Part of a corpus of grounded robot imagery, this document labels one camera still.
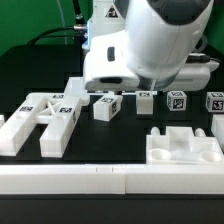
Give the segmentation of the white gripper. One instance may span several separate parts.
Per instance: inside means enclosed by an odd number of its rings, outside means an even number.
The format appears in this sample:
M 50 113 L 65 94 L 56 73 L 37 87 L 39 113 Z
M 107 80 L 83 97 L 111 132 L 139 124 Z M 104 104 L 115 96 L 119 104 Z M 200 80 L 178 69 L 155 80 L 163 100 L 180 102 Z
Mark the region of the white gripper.
M 211 74 L 211 59 L 190 53 L 175 38 L 130 38 L 126 32 L 92 39 L 84 60 L 89 91 L 197 91 Z

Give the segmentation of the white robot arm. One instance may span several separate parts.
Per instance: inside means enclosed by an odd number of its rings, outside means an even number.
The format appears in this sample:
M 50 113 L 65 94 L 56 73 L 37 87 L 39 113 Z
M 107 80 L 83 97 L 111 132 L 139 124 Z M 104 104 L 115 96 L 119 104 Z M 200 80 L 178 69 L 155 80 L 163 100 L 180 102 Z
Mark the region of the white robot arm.
M 198 91 L 218 64 L 194 51 L 214 0 L 94 0 L 83 79 L 89 91 Z

